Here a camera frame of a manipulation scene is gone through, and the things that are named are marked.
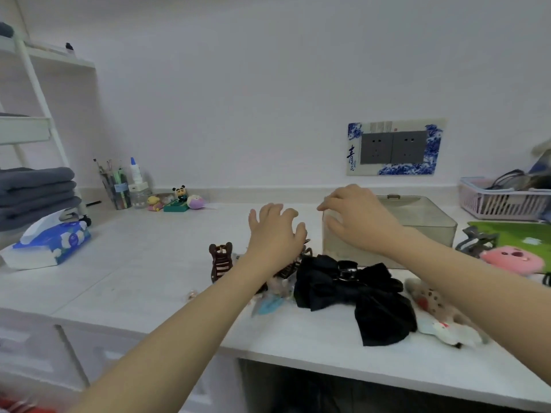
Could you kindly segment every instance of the black bow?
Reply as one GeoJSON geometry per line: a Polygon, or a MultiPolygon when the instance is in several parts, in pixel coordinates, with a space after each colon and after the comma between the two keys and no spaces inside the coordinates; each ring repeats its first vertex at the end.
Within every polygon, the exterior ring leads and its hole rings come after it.
{"type": "Polygon", "coordinates": [[[294,297],[299,307],[313,312],[336,303],[355,304],[364,346],[382,346],[417,330],[410,300],[399,294],[403,289],[384,264],[358,270],[355,262],[320,255],[303,258],[294,297]]]}

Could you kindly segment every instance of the electrical outlet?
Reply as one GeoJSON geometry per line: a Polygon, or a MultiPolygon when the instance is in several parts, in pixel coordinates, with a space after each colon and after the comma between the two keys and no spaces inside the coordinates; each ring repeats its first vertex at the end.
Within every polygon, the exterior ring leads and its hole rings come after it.
{"type": "Polygon", "coordinates": [[[423,163],[426,138],[426,130],[394,132],[390,163],[423,163]]]}
{"type": "Polygon", "coordinates": [[[392,156],[392,133],[362,134],[360,164],[390,163],[392,156]]]}

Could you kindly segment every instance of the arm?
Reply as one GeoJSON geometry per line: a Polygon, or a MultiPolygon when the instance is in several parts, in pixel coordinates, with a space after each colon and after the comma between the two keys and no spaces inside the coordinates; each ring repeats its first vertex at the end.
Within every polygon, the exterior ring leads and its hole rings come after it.
{"type": "Polygon", "coordinates": [[[227,274],[151,332],[84,392],[70,413],[177,412],[256,291],[302,250],[306,228],[296,210],[251,210],[246,254],[227,274]]]}
{"type": "Polygon", "coordinates": [[[327,225],[342,240],[405,266],[551,384],[551,290],[401,226],[368,189],[339,188],[318,207],[325,209],[341,214],[327,225]]]}

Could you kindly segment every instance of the plastic basket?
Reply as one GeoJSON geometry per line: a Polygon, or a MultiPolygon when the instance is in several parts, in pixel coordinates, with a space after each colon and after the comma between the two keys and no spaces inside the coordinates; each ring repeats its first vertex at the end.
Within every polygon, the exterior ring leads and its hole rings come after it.
{"type": "Polygon", "coordinates": [[[538,220],[551,198],[551,190],[485,190],[494,180],[461,178],[459,204],[483,220],[538,220]]]}

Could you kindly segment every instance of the tissue pack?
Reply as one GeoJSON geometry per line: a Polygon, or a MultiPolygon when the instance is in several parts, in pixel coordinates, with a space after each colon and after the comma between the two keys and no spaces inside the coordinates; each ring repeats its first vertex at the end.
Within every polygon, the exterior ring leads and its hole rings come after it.
{"type": "Polygon", "coordinates": [[[59,211],[43,217],[28,228],[20,241],[0,250],[5,263],[14,269],[33,269],[58,265],[88,239],[86,222],[60,222],[59,211]]]}

